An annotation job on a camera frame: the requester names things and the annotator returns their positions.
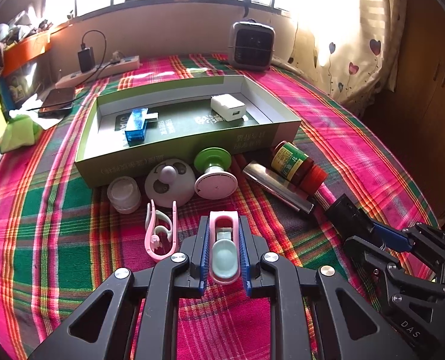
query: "black power adapter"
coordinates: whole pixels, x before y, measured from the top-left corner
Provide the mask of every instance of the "black power adapter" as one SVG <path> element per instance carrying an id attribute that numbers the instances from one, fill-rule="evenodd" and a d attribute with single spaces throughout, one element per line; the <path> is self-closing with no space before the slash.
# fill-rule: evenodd
<path id="1" fill-rule="evenodd" d="M 79 67 L 82 73 L 87 73 L 96 67 L 96 60 L 94 59 L 94 50 L 92 47 L 86 47 L 84 43 L 81 44 L 81 51 L 77 53 L 79 58 Z"/>

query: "orange storage bin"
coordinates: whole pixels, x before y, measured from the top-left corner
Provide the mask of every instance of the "orange storage bin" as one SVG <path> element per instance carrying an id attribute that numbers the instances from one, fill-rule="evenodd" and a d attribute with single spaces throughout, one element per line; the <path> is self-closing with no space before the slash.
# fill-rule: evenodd
<path id="1" fill-rule="evenodd" d="M 50 31 L 39 32 L 24 39 L 19 44 L 4 51 L 4 70 L 2 76 L 7 77 L 31 59 L 49 51 Z"/>

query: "red bottle cap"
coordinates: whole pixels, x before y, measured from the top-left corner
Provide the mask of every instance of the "red bottle cap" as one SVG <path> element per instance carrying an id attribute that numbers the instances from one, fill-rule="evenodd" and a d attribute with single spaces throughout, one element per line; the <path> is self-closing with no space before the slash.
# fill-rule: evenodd
<path id="1" fill-rule="evenodd" d="M 306 177 L 302 179 L 302 182 L 299 184 L 299 188 L 308 195 L 312 196 L 326 179 L 327 173 L 322 170 L 322 168 L 314 165 Z"/>

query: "blue gripper pad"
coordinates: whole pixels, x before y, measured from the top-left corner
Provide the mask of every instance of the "blue gripper pad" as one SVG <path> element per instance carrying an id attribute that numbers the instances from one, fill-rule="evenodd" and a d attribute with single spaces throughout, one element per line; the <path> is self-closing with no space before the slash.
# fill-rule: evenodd
<path id="1" fill-rule="evenodd" d="M 127 121 L 125 134 L 127 142 L 143 142 L 147 129 L 147 108 L 134 109 Z"/>
<path id="2" fill-rule="evenodd" d="M 393 228 L 378 221 L 373 220 L 372 222 L 374 224 L 374 232 L 381 237 L 389 249 L 399 253 L 403 251 L 410 252 L 413 249 L 408 238 L 403 233 L 395 231 Z"/>
<path id="3" fill-rule="evenodd" d="M 201 292 L 201 295 L 204 295 L 207 286 L 207 276 L 209 275 L 209 220 L 207 220 L 206 233 L 204 234 L 204 244 L 202 246 L 201 264 L 199 269 L 199 291 Z"/>
<path id="4" fill-rule="evenodd" d="M 249 264 L 249 256 L 247 255 L 246 240 L 244 238 L 241 221 L 239 221 L 239 257 L 241 264 L 242 285 L 244 286 L 246 295 L 250 297 L 252 291 L 250 275 L 251 266 Z"/>

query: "green suction cup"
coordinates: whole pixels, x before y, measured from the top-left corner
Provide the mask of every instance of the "green suction cup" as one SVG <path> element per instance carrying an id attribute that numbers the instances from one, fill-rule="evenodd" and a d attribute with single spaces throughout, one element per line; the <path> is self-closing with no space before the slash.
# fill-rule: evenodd
<path id="1" fill-rule="evenodd" d="M 199 172 L 205 173 L 210 167 L 221 167 L 223 170 L 227 170 L 231 162 L 232 158 L 227 150 L 209 147 L 195 157 L 194 166 Z"/>

